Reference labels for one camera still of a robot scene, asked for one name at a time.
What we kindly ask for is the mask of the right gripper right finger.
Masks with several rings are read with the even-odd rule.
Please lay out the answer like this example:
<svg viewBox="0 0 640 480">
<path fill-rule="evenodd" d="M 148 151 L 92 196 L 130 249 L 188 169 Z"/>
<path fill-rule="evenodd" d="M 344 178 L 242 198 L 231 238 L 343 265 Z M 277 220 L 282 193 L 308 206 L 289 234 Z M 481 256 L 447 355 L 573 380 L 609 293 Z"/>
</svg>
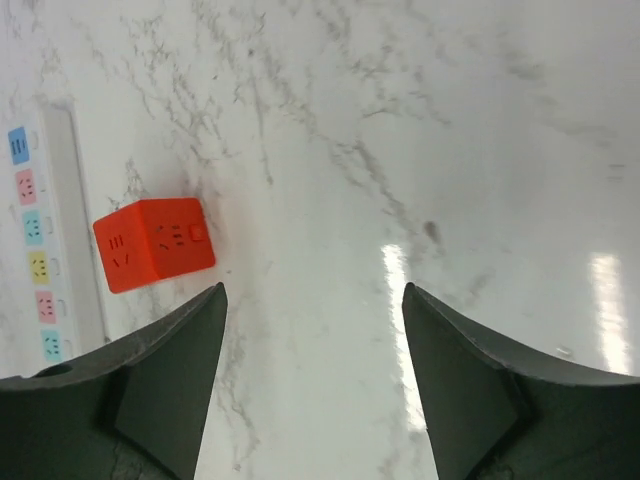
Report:
<svg viewBox="0 0 640 480">
<path fill-rule="evenodd" d="M 413 283 L 402 311 L 439 478 L 638 478 L 638 378 L 535 350 Z"/>
</svg>

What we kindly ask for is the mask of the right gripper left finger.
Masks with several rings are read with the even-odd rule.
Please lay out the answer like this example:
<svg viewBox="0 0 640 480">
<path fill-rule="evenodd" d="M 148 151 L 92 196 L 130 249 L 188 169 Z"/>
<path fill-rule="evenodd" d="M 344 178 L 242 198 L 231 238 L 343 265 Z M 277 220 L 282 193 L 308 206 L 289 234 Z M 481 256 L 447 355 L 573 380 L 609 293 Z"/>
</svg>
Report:
<svg viewBox="0 0 640 480">
<path fill-rule="evenodd" d="M 217 284 L 95 351 L 2 380 L 2 478 L 194 478 L 227 309 Z"/>
</svg>

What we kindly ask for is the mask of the white power strip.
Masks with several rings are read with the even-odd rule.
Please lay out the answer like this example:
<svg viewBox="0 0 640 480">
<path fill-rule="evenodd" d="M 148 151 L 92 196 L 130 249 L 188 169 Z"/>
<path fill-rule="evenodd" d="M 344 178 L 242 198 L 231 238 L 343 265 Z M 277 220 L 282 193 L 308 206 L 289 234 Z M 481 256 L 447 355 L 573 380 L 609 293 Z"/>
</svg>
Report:
<svg viewBox="0 0 640 480">
<path fill-rule="evenodd" d="M 73 110 L 39 101 L 1 123 L 1 375 L 106 338 Z"/>
</svg>

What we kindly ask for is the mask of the red cube socket adapter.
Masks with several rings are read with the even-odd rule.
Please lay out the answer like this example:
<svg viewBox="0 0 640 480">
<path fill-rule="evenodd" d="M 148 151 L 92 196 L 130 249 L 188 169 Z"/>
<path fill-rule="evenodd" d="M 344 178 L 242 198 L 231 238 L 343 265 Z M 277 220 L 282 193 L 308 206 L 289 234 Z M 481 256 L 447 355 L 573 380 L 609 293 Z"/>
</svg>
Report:
<svg viewBox="0 0 640 480">
<path fill-rule="evenodd" d="M 204 211 L 195 197 L 142 199 L 96 220 L 93 231 L 114 294 L 216 263 Z"/>
</svg>

